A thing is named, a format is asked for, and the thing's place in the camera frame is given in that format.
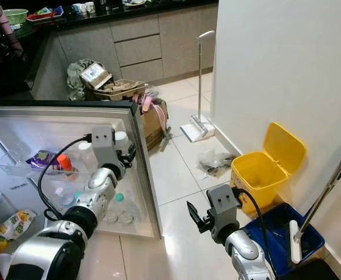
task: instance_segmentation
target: refrigerator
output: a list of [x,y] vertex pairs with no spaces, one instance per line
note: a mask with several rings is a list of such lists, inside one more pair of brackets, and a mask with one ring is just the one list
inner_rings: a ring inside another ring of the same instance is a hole
[[[136,147],[133,165],[126,169],[115,189],[116,193],[123,193],[130,204],[134,220],[124,225],[103,219],[96,230],[161,238],[159,209],[140,112],[131,101],[0,101],[0,205],[10,205],[0,211],[0,223],[16,211],[31,209],[38,215],[38,222],[27,236],[40,230],[46,209],[37,192],[40,172],[25,161],[39,150],[57,153],[70,142],[92,133],[94,127],[105,125],[115,131],[125,131]],[[69,181],[59,172],[45,174],[42,182],[43,192],[60,211],[66,209],[58,201],[56,190],[82,191],[92,175],[81,160],[78,143],[65,153],[78,169],[77,178]]]

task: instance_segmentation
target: yellow bin lid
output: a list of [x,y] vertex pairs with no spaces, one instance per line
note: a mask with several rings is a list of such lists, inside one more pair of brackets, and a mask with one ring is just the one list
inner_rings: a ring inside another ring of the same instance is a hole
[[268,127],[263,149],[289,175],[300,168],[306,155],[304,143],[276,122]]

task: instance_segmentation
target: mop handle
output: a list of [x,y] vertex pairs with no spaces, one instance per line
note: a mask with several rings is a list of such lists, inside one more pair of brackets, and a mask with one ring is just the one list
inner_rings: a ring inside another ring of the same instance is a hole
[[341,162],[339,163],[338,167],[336,170],[333,172],[332,177],[329,179],[326,187],[324,188],[323,192],[321,195],[318,197],[318,199],[315,201],[313,206],[311,207],[309,214],[307,215],[303,225],[300,227],[296,235],[294,236],[294,239],[297,240],[303,235],[305,228],[309,225],[311,218],[314,216],[315,212],[318,210],[320,204],[324,200],[324,198],[329,194],[331,189],[335,186],[335,184],[338,182],[340,179],[340,174],[341,174]]
[[214,30],[205,32],[198,37],[199,42],[199,108],[198,108],[198,118],[201,121],[201,77],[202,77],[202,41],[203,38],[213,36],[215,34]]

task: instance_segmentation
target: gray cabinet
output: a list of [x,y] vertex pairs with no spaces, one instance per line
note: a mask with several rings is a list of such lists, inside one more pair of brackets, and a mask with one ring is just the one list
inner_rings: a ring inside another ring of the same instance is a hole
[[200,35],[199,9],[159,14],[164,76],[176,76],[198,69],[197,36]]
[[31,95],[35,100],[67,100],[66,69],[68,62],[60,46],[58,37],[51,33],[42,56]]
[[[209,30],[217,30],[218,5],[208,5],[200,8],[201,33]],[[215,37],[203,40],[203,68],[212,67],[215,58]]]
[[163,78],[163,63],[161,59],[138,63],[121,68],[124,79],[153,82]]
[[103,63],[115,79],[121,77],[109,23],[58,33],[68,63],[90,58]]
[[121,67],[161,58],[159,35],[123,41],[115,46]]
[[115,42],[159,33],[157,15],[112,22],[111,28]]
[[[159,14],[161,52],[164,76],[176,76],[198,69],[197,37],[208,30],[216,30],[218,5],[184,9]],[[203,44],[203,67],[212,67],[214,38]]]

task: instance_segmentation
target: orange bottle cap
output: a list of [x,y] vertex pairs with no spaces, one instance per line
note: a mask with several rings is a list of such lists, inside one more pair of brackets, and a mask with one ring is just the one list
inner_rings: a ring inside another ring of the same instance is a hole
[[59,155],[57,157],[57,161],[61,165],[61,168],[63,168],[63,170],[72,170],[72,163],[67,155],[64,154]]

